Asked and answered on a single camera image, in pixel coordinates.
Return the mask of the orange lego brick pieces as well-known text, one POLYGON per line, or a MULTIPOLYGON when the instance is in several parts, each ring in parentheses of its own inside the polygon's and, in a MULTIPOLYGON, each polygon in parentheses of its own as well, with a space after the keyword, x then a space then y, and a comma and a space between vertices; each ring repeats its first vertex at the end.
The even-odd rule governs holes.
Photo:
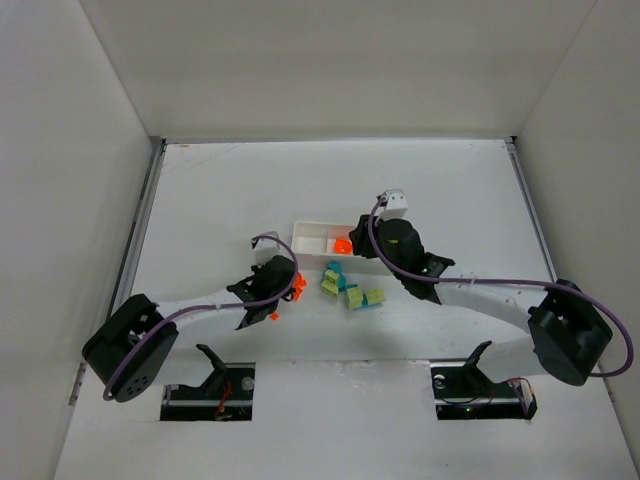
POLYGON ((292 286, 293 288, 292 300, 297 302, 306 287, 307 287, 307 282, 305 278, 300 272, 298 272, 292 286))

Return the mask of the orange round lego piece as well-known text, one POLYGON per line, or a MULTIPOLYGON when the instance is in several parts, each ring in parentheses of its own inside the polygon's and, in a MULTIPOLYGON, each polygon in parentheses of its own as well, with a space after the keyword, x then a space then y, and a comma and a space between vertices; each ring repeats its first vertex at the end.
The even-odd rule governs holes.
POLYGON ((351 255, 353 252, 352 243, 345 238, 336 238, 333 245, 333 252, 338 255, 351 255))

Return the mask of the white three-compartment tray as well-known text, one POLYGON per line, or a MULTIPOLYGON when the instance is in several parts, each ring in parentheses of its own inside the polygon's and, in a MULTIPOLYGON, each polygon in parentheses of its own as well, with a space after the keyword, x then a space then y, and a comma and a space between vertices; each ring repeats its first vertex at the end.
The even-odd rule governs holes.
POLYGON ((337 240, 349 240, 354 225, 297 221, 293 227, 292 250, 302 269, 323 270, 329 262, 338 262, 347 272, 385 275, 386 268, 375 259, 355 256, 352 251, 337 253, 337 240))

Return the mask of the green teal lego cluster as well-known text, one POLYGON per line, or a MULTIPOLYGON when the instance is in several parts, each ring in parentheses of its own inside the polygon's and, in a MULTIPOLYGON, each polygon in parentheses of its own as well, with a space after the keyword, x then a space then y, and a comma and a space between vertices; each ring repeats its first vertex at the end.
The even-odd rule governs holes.
POLYGON ((354 284, 346 287, 346 305, 349 310, 361 310, 382 305, 386 295, 381 288, 363 290, 354 284))

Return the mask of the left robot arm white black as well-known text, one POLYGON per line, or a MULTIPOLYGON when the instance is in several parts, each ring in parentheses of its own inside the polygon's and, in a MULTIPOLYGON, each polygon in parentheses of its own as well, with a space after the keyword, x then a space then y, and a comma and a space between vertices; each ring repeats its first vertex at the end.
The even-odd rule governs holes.
POLYGON ((239 331, 264 321, 293 297, 296 258, 276 255, 251 274, 208 296, 154 302, 135 294, 87 340, 82 357, 104 385, 103 399, 128 402, 156 379, 180 333, 204 321, 239 331))

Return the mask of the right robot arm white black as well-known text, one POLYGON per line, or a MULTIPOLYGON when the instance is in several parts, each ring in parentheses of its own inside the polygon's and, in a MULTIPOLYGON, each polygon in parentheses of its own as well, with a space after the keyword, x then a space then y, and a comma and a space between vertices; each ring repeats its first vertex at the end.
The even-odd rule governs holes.
POLYGON ((485 340, 470 356, 472 367, 494 383, 549 374, 581 386, 613 337, 575 284, 484 283, 453 260, 426 251, 406 220, 364 214, 349 239, 355 255, 380 259, 413 297, 475 311, 525 332, 508 342, 485 340))

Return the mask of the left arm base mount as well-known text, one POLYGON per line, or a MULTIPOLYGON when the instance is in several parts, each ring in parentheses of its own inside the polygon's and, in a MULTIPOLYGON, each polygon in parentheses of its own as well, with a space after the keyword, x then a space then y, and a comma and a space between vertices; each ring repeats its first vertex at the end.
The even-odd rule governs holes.
POLYGON ((197 386, 164 387, 159 420, 164 422, 246 422, 253 416, 256 365, 225 363, 209 346, 197 344, 211 364, 197 386))

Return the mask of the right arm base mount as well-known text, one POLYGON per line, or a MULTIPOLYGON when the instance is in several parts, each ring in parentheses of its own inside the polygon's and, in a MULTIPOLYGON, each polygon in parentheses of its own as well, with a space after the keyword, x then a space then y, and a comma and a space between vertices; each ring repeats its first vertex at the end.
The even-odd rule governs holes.
POLYGON ((538 402, 528 379, 516 377, 494 383, 478 368, 490 345, 490 341, 481 343, 466 359, 430 363, 438 420, 533 419, 538 402))

